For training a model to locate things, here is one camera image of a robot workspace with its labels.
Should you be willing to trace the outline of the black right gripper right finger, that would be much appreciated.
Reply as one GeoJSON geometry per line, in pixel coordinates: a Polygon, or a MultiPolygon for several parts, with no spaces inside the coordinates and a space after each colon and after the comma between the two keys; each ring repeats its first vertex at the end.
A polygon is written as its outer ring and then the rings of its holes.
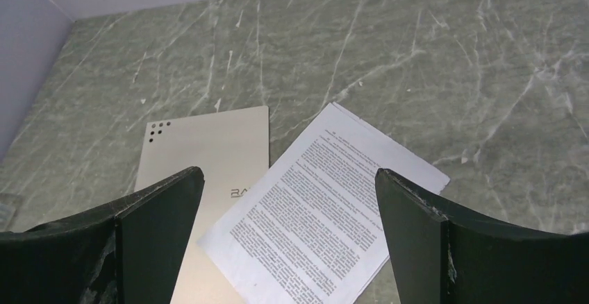
{"type": "Polygon", "coordinates": [[[402,303],[587,303],[588,234],[501,221],[379,169],[376,197],[402,303]]]}

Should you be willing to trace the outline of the printed white paper sheet top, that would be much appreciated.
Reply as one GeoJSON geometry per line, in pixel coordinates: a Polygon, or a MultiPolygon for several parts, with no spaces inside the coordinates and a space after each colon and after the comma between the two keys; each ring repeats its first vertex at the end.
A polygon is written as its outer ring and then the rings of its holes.
{"type": "Polygon", "coordinates": [[[435,194],[450,181],[330,103],[198,243],[246,303],[353,303],[389,258],[380,168],[435,194]]]}

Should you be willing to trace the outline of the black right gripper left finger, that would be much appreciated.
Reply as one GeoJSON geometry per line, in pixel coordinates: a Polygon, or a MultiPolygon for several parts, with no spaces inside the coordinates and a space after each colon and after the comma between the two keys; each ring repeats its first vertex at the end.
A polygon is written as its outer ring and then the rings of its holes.
{"type": "Polygon", "coordinates": [[[2,303],[169,303],[204,190],[188,167],[22,233],[1,234],[2,303]]]}

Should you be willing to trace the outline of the beige folder with black inside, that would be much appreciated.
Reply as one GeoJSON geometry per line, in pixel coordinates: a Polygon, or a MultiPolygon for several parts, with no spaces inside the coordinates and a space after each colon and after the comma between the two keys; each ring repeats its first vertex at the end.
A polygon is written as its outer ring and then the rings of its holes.
{"type": "Polygon", "coordinates": [[[266,105],[147,124],[136,191],[187,167],[204,173],[204,190],[172,303],[242,303],[197,240],[269,169],[266,105]]]}

